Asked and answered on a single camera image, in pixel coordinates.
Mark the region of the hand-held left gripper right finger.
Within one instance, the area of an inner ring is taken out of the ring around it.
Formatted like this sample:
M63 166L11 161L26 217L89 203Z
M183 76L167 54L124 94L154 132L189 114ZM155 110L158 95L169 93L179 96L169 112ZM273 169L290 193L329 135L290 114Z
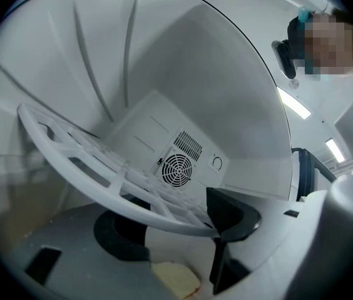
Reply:
M219 233L210 272L213 293L239 283L268 260L293 228L301 202L207 188L207 213Z

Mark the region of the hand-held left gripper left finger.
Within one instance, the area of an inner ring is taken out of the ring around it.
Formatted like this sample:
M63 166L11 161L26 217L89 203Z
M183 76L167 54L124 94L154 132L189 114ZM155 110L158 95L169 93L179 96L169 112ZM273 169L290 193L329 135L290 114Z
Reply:
M169 299L151 270L146 230L88 204L62 212L23 239L12 259L60 299Z

